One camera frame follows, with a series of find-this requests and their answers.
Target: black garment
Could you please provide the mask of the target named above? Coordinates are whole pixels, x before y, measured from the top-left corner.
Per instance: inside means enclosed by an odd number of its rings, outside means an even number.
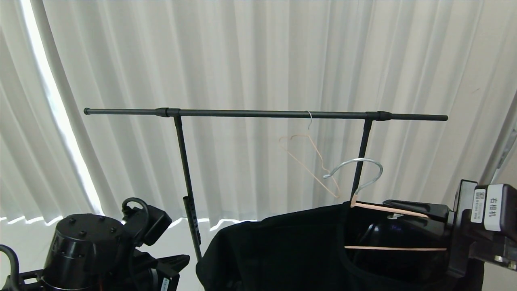
[[[386,216],[379,213],[350,209],[346,202],[226,227],[197,264],[197,276],[206,291],[481,290],[483,264],[468,271],[477,281],[419,271],[435,266],[432,258],[425,266],[417,260],[446,252],[345,250],[346,244],[360,241],[353,237],[359,223],[347,217]],[[394,266],[401,267],[392,271]],[[389,278],[376,274],[390,271]],[[418,282],[420,278],[428,281]]]

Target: silver metal hook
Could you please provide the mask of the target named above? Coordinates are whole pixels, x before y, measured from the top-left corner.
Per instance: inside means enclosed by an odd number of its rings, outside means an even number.
[[[307,126],[307,130],[309,130],[311,128],[311,124],[312,124],[312,114],[309,110],[306,110],[308,113],[309,113],[309,116],[311,117],[311,122],[309,123],[309,126]]]
[[[365,157],[358,157],[358,158],[354,158],[354,159],[351,159],[349,161],[346,161],[346,162],[342,162],[339,166],[337,166],[336,168],[334,168],[334,170],[330,171],[329,174],[327,175],[324,175],[323,176],[323,179],[327,179],[327,178],[330,178],[332,177],[332,175],[337,171],[339,170],[341,167],[343,167],[344,165],[347,165],[347,164],[350,164],[350,163],[356,163],[356,162],[370,162],[370,163],[374,163],[377,165],[377,167],[379,167],[379,173],[377,174],[377,176],[375,178],[373,178],[372,180],[364,183],[363,185],[357,187],[357,189],[355,190],[354,192],[354,195],[357,195],[357,193],[359,193],[359,191],[361,191],[362,189],[366,188],[367,186],[370,186],[371,184],[375,183],[380,177],[381,175],[383,174],[383,166],[381,163],[373,160],[373,159],[370,159],[370,158],[365,158]]]

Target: black metal clothing rack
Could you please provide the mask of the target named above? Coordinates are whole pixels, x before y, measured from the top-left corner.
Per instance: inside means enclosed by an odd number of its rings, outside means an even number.
[[[185,184],[187,187],[187,196],[183,197],[185,211],[194,244],[196,258],[201,259],[201,234],[197,224],[197,216],[194,204],[194,194],[192,192],[192,182],[190,180],[189,163],[187,160],[187,150],[185,147],[185,138],[183,135],[183,125],[181,117],[258,117],[258,118],[314,118],[314,119],[363,119],[364,127],[362,132],[361,145],[359,147],[358,157],[364,157],[368,145],[370,130],[374,121],[386,120],[428,120],[428,121],[446,121],[446,115],[429,115],[429,114],[394,114],[386,111],[372,112],[328,112],[328,111],[267,111],[267,110],[195,110],[195,109],[179,109],[179,108],[156,108],[156,109],[91,109],[85,108],[84,114],[119,114],[119,115],[156,115],[159,117],[172,117],[176,125],[176,133],[179,143],[179,152],[181,155],[181,164],[185,176]],[[361,178],[362,162],[358,162],[354,175],[354,183],[352,186],[351,197],[359,186]]]

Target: horizontal rod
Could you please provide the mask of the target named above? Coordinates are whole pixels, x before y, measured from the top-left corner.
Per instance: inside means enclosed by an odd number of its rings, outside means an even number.
[[[156,109],[92,109],[85,108],[84,114],[156,115],[160,117],[262,117],[262,118],[315,118],[315,119],[364,119],[364,120],[429,120],[446,121],[446,115],[393,114],[386,111],[374,112],[332,112],[332,111],[268,111],[268,110],[197,110],[178,108]]]

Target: sticker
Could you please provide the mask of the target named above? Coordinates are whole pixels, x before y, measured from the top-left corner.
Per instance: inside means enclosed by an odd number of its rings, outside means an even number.
[[[476,189],[474,191],[474,201],[472,202],[472,213],[470,214],[470,221],[473,223],[483,222],[484,202],[486,190]]]
[[[167,291],[169,289],[169,280],[167,278],[163,278],[162,287],[160,291]]]
[[[489,185],[486,191],[484,226],[486,230],[501,231],[501,207],[503,205],[503,185]]]

